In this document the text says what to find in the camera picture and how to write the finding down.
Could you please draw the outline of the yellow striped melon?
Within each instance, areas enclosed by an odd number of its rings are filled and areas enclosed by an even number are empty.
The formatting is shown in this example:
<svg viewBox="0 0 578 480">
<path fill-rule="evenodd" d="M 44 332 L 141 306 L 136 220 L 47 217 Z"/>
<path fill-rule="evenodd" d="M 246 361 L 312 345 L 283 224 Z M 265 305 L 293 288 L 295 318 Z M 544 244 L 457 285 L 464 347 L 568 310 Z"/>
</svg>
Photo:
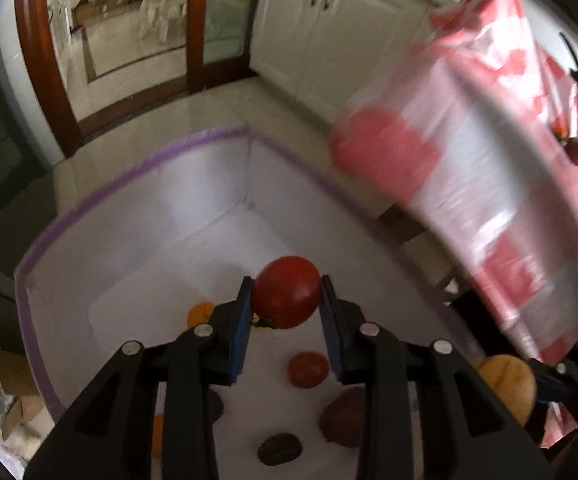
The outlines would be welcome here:
<svg viewBox="0 0 578 480">
<path fill-rule="evenodd" d="M 484 359 L 477 372 L 518 424 L 524 426 L 536 405 L 538 392 L 530 366 L 516 356 L 501 354 Z"/>
</svg>

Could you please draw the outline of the dark passion fruit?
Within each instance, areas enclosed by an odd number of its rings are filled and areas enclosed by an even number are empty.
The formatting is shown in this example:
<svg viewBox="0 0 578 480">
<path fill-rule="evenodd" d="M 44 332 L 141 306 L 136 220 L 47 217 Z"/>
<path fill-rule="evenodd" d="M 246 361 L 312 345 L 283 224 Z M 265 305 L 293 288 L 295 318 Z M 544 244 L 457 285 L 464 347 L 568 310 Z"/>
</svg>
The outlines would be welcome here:
<svg viewBox="0 0 578 480">
<path fill-rule="evenodd" d="M 264 440 L 257 449 L 257 458 L 268 467 L 293 462 L 301 456 L 303 445 L 295 434 L 282 432 Z"/>
<path fill-rule="evenodd" d="M 209 390 L 209 415 L 211 424 L 215 424 L 224 414 L 224 402 L 214 390 Z"/>
</svg>

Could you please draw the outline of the large dark red apple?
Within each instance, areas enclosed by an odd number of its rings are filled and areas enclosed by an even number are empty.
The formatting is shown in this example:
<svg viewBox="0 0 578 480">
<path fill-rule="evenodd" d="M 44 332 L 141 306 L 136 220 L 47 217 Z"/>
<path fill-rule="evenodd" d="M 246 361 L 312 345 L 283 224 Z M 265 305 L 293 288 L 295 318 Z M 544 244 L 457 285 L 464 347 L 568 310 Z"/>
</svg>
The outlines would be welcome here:
<svg viewBox="0 0 578 480">
<path fill-rule="evenodd" d="M 365 390 L 352 387 L 331 401 L 318 419 L 318 428 L 326 442 L 344 448 L 361 444 L 365 413 Z"/>
</svg>

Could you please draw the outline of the orange mandarin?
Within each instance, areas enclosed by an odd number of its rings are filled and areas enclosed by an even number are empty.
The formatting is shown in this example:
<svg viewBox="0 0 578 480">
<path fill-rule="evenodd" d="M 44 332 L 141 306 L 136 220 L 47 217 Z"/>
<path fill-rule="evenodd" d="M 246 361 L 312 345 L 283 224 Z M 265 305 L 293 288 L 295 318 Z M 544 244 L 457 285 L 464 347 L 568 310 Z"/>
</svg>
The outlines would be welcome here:
<svg viewBox="0 0 578 480">
<path fill-rule="evenodd" d="M 210 321 L 215 304 L 211 301 L 200 301 L 187 314 L 187 327 L 193 328 Z"/>
<path fill-rule="evenodd" d="M 155 458 L 162 456 L 163 425 L 164 425 L 164 415 L 163 414 L 156 414 L 155 418 L 153 419 L 152 445 L 151 445 L 151 454 Z"/>
<path fill-rule="evenodd" d="M 566 141 L 569 139 L 569 132 L 566 128 L 562 128 L 561 126 L 555 126 L 553 129 L 554 135 L 559 138 L 561 141 Z"/>
</svg>

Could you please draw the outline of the red tomato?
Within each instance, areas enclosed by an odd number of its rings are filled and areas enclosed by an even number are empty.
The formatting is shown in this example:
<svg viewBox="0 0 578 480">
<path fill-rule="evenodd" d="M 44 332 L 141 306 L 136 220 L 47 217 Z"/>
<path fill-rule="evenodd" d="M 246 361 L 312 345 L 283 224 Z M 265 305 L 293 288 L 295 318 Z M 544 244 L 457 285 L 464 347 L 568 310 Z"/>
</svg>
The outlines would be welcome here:
<svg viewBox="0 0 578 480">
<path fill-rule="evenodd" d="M 252 309 L 264 326 L 290 330 L 306 322 L 321 302 L 321 274 L 309 260 L 284 256 L 270 263 L 253 284 Z"/>
<path fill-rule="evenodd" d="M 287 365 L 291 385 L 299 389 L 312 389 L 320 385 L 329 374 L 329 363 L 318 352 L 300 352 Z"/>
</svg>

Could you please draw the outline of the dark passion fruit front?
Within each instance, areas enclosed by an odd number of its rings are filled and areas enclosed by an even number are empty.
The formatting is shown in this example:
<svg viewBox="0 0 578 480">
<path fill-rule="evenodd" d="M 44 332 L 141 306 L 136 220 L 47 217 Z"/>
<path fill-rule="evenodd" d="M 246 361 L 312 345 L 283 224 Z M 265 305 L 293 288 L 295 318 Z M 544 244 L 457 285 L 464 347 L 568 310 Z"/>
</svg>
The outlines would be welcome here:
<svg viewBox="0 0 578 480">
<path fill-rule="evenodd" d="M 264 440 L 257 449 L 257 458 L 268 467 L 293 462 L 301 456 L 303 445 L 295 434 L 282 432 Z"/>
</svg>

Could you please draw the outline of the red apple with stem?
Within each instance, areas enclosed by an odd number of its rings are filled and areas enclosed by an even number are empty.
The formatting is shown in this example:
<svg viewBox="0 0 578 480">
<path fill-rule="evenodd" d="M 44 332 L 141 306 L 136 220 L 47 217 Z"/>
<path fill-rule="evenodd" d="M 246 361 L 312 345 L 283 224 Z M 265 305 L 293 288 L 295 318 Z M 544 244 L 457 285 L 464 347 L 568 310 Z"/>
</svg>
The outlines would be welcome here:
<svg viewBox="0 0 578 480">
<path fill-rule="evenodd" d="M 574 166 L 578 166 L 578 139 L 570 138 L 564 144 L 564 150 Z"/>
</svg>

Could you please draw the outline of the orange mandarin back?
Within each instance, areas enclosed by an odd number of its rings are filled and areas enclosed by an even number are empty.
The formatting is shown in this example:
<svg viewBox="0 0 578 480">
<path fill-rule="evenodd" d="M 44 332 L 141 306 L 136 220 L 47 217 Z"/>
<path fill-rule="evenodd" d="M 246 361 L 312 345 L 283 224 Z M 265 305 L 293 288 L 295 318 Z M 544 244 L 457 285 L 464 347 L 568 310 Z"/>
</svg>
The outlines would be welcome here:
<svg viewBox="0 0 578 480">
<path fill-rule="evenodd" d="M 566 128 L 562 128 L 561 126 L 555 126 L 553 129 L 554 135 L 559 138 L 561 141 L 566 141 L 569 139 L 569 132 Z"/>
</svg>

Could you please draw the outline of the white kitchen cabinet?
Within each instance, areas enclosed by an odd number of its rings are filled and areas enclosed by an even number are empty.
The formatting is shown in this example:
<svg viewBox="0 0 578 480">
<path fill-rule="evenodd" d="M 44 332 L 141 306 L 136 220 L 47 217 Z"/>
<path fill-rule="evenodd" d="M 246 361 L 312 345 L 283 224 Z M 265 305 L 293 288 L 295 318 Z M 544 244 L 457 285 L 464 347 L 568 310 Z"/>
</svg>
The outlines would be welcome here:
<svg viewBox="0 0 578 480">
<path fill-rule="evenodd" d="M 332 122 L 385 58 L 429 32 L 450 0 L 257 0 L 250 66 Z"/>
</svg>

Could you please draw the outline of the cardboard box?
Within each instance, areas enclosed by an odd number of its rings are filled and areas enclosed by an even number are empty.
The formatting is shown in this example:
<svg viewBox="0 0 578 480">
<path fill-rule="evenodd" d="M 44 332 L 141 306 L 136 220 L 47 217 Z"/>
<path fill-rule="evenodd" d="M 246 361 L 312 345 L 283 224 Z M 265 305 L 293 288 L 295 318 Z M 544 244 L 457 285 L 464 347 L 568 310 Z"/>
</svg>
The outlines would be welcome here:
<svg viewBox="0 0 578 480">
<path fill-rule="evenodd" d="M 0 451 L 26 464 L 53 429 L 26 357 L 0 348 Z"/>
</svg>

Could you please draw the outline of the white storage bin purple trim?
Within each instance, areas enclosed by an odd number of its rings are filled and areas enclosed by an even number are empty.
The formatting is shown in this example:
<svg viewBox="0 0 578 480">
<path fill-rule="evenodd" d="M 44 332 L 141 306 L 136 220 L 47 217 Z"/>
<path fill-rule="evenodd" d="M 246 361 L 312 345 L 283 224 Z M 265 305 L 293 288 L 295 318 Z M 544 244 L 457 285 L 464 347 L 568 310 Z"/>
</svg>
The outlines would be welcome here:
<svg viewBox="0 0 578 480">
<path fill-rule="evenodd" d="M 168 344 L 191 308 L 235 300 L 283 256 L 329 275 L 338 298 L 403 342 L 478 350 L 423 271 L 319 171 L 247 127 L 186 136 L 126 170 L 62 214 L 16 269 L 21 333 L 54 420 L 126 342 Z M 291 330 L 253 328 L 243 372 L 214 422 L 219 479 L 355 479 L 359 450 L 327 443 L 321 411 L 345 388 L 332 372 L 312 389 L 290 385 L 301 351 L 326 353 L 316 312 Z M 276 467 L 257 449 L 280 432 L 303 451 Z"/>
</svg>

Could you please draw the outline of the red white checkered tablecloth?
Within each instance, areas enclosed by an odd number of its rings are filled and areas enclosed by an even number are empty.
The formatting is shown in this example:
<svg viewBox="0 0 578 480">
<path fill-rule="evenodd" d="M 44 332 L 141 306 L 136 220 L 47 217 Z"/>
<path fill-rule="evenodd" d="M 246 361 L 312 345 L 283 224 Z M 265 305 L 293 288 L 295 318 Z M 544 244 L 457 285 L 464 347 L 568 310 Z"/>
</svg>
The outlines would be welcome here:
<svg viewBox="0 0 578 480">
<path fill-rule="evenodd" d="M 423 223 L 521 356 L 578 342 L 574 78 L 534 40 L 521 0 L 460 0 L 341 110 L 333 163 Z"/>
</svg>

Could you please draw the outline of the wooden glass door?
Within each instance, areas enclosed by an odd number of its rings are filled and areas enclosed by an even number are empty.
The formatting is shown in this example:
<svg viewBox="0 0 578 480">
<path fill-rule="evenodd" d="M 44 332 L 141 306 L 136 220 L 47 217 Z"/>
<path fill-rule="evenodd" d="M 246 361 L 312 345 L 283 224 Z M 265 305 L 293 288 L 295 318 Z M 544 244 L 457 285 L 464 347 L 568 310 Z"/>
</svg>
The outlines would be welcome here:
<svg viewBox="0 0 578 480">
<path fill-rule="evenodd" d="M 13 0 L 21 50 L 60 155 L 185 96 L 249 76 L 257 0 L 187 0 L 185 20 L 138 38 L 142 0 Z"/>
</svg>

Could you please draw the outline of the white chair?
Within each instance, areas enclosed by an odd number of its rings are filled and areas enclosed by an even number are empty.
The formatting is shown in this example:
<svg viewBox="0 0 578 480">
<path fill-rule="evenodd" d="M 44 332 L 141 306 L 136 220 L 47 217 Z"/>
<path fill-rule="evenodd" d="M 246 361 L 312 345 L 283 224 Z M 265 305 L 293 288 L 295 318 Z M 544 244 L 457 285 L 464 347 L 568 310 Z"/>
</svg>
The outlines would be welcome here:
<svg viewBox="0 0 578 480">
<path fill-rule="evenodd" d="M 139 8 L 138 38 L 144 39 L 151 29 L 156 29 L 163 44 L 169 36 L 171 21 L 179 24 L 185 20 L 187 0 L 142 0 Z"/>
</svg>

